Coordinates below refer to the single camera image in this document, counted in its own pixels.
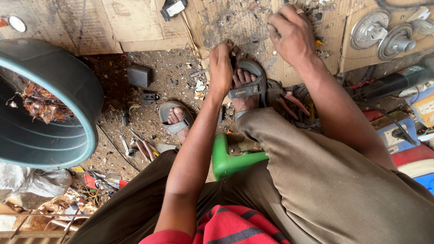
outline green plastic stool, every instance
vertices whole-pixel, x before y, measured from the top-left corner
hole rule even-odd
[[[230,174],[243,171],[250,165],[269,159],[265,152],[245,152],[239,156],[229,155],[229,147],[225,134],[219,134],[214,139],[212,164],[214,180],[218,181]]]

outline brown pants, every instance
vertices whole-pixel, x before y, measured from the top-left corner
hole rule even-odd
[[[249,111],[236,124],[270,160],[206,183],[198,220],[217,204],[243,205],[265,214],[294,244],[434,242],[434,195],[407,175],[297,129],[272,108]],[[158,156],[68,243],[136,244],[150,235],[176,154]]]

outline foot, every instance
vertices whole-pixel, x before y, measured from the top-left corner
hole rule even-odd
[[[171,108],[167,122],[170,125],[174,123],[178,123],[181,121],[182,116],[184,116],[184,110],[182,110],[182,108],[180,107]],[[176,134],[181,144],[184,143],[184,140],[187,138],[187,134],[189,131],[190,131],[190,126],[185,127],[182,131]]]
[[[251,83],[256,80],[256,75],[250,74],[248,71],[238,69],[236,74],[233,75],[233,89]],[[245,110],[257,109],[259,108],[259,95],[253,95],[242,98],[232,99],[233,106],[235,107],[235,112],[242,112]]]

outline plastic tub rim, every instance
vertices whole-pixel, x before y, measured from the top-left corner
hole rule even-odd
[[[55,95],[57,98],[59,98],[77,117],[77,119],[82,124],[84,131],[86,133],[87,138],[87,144],[86,150],[83,154],[81,154],[79,157],[77,157],[75,160],[64,162],[64,163],[55,163],[47,165],[46,168],[51,167],[60,167],[60,168],[69,168],[72,166],[77,165],[77,162],[83,162],[92,156],[94,153],[96,146],[97,146],[97,135],[98,131],[96,130],[96,126],[89,123],[89,120],[86,119],[86,116],[84,115],[83,111],[78,108],[78,106],[65,95],[65,91],[61,91],[53,84],[46,81],[44,78],[40,77],[36,73],[31,72],[27,68],[23,67],[22,65],[10,60],[6,59],[4,57],[0,56],[0,66],[4,67],[6,69],[9,69],[15,73],[20,74],[21,76],[26,77],[27,79],[35,82],[36,84],[42,86],[47,91],[51,92],[53,95]],[[9,159],[2,159],[5,163],[15,164],[23,167],[29,167],[27,163],[22,163],[20,161],[15,160],[9,160]]]

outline hand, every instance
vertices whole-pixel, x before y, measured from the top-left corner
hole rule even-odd
[[[268,29],[274,49],[297,71],[318,58],[312,26],[300,7],[284,4],[277,13],[268,16]]]
[[[229,52],[233,42],[225,40],[210,51],[210,92],[223,99],[232,85],[232,66]]]

